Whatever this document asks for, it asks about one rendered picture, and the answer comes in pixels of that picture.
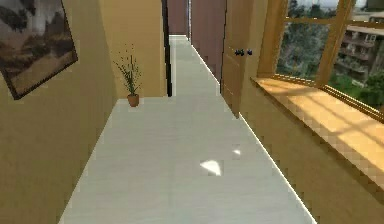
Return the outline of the green house plant in pot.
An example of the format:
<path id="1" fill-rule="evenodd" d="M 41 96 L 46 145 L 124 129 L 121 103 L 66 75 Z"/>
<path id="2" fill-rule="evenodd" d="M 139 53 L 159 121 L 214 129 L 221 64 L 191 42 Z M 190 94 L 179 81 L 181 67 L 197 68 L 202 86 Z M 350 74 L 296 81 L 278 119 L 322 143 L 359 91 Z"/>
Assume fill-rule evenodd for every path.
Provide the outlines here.
<path id="1" fill-rule="evenodd" d="M 142 72 L 140 71 L 134 52 L 134 45 L 131 45 L 130 48 L 125 49 L 125 55 L 119 52 L 119 62 L 114 61 L 114 64 L 123 77 L 123 85 L 128 91 L 126 98 L 131 107 L 137 107 L 139 105 L 140 96 L 138 91 L 142 85 Z"/>

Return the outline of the light brown room door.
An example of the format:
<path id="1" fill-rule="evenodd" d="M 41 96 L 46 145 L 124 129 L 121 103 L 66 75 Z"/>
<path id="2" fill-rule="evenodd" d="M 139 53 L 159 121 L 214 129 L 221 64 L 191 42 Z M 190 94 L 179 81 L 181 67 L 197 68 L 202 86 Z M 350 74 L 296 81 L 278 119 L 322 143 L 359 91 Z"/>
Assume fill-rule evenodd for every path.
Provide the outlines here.
<path id="1" fill-rule="evenodd" d="M 255 0 L 226 0 L 223 40 L 221 95 L 236 119 L 239 118 L 242 82 L 247 54 L 236 56 L 236 49 L 249 49 L 251 15 Z"/>

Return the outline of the wooden framed window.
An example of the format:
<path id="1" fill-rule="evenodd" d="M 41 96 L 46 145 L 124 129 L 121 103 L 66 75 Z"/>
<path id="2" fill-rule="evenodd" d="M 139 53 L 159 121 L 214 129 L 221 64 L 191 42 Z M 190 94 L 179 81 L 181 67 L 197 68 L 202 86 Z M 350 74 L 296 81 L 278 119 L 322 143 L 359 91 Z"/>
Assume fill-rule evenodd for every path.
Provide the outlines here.
<path id="1" fill-rule="evenodd" d="M 384 0 L 267 0 L 254 82 L 384 191 Z"/>

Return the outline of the framed landscape wall picture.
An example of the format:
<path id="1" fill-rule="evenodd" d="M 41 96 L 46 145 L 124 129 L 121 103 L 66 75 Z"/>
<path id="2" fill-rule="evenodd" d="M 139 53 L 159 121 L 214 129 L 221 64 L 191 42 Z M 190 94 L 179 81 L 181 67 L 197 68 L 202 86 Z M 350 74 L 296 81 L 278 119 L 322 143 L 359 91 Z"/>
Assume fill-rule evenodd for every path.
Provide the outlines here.
<path id="1" fill-rule="evenodd" d="M 77 61 L 64 0 L 0 0 L 0 73 L 14 99 Z"/>

